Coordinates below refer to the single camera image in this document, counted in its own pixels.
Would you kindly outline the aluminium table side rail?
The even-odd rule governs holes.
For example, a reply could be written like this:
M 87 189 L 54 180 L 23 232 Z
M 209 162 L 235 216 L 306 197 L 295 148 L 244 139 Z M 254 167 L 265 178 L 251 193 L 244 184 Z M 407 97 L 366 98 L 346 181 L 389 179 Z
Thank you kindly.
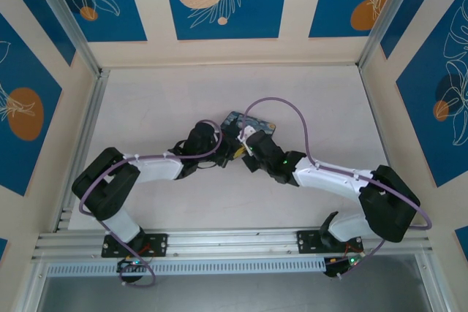
M 70 168 L 59 196 L 58 207 L 54 214 L 54 221 L 50 226 L 52 232 L 56 232 L 59 229 L 61 215 L 64 210 L 73 208 L 75 195 L 72 193 L 72 184 L 76 177 L 79 176 L 86 163 L 91 138 L 95 130 L 109 76 L 110 70 L 102 69 L 93 85 L 90 98 L 86 105 L 85 115 L 80 125 L 78 141 L 74 153 L 72 154 Z

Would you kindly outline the starry night print tin box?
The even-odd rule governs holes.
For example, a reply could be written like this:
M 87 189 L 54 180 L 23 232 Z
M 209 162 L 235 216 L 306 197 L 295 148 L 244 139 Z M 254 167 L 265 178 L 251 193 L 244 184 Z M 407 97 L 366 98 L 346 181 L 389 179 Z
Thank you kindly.
M 237 138 L 246 126 L 252 127 L 255 131 L 263 130 L 266 134 L 272 135 L 276 130 L 276 125 L 261 120 L 259 118 L 253 118 L 247 116 L 244 118 L 244 114 L 236 111 L 232 111 L 222 122 L 222 131 L 232 137 Z

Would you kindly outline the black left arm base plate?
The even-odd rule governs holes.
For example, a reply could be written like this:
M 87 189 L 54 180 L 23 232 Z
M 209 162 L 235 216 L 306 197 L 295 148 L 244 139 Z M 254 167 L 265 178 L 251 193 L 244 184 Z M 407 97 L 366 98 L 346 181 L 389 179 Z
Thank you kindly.
M 167 234 L 139 234 L 127 245 L 141 257 L 165 257 Z M 101 257 L 124 258 L 131 253 L 112 235 L 106 235 L 102 245 Z

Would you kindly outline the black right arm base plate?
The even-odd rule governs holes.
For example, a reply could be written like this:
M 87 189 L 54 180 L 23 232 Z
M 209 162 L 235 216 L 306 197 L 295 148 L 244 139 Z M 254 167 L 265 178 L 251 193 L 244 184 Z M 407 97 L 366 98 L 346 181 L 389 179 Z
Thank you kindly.
M 296 232 L 296 238 L 300 254 L 345 254 L 363 251 L 363 244 L 358 242 L 357 237 L 342 242 L 328 232 L 302 230 Z

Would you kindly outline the grey metal panel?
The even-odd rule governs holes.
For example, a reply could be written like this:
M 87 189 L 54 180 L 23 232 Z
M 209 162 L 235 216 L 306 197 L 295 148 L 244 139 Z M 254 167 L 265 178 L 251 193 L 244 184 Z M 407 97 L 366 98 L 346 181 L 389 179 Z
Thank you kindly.
M 39 312 L 432 312 L 411 256 L 374 256 L 343 279 L 322 273 L 49 278 Z

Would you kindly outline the long aluminium base rail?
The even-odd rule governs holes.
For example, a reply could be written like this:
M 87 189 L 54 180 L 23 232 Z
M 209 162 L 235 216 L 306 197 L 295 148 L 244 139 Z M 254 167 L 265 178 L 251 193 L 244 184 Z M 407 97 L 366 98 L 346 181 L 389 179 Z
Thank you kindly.
M 167 259 L 256 259 L 299 255 L 298 229 L 156 230 L 168 238 L 162 246 Z M 42 233 L 34 262 L 95 262 L 100 260 L 105 232 L 59 230 Z

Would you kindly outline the aluminium frame corner post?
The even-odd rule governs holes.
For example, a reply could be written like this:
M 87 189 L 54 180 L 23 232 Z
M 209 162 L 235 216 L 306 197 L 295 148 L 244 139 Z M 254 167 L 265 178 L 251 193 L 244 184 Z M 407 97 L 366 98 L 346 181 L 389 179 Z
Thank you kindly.
M 92 53 L 83 32 L 65 0 L 46 0 L 46 2 L 63 30 L 65 30 L 76 51 L 80 54 L 84 64 L 91 71 L 92 75 L 96 79 L 99 79 L 102 68 Z
M 403 0 L 387 0 L 385 2 L 385 5 L 377 18 L 373 29 L 370 31 L 366 44 L 364 45 L 361 55 L 356 63 L 360 73 L 362 73 L 370 63 L 374 52 L 380 47 L 380 42 L 387 32 L 388 27 L 394 19 L 402 2 Z

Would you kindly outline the aluminium frame upright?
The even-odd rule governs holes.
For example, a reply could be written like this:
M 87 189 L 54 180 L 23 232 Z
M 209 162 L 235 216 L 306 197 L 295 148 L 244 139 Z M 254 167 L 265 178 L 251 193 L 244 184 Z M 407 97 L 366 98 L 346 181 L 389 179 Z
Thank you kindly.
M 415 254 L 415 259 L 431 312 L 454 312 L 446 280 L 434 253 L 422 250 Z
M 38 312 L 48 268 L 48 263 L 29 263 L 11 312 Z

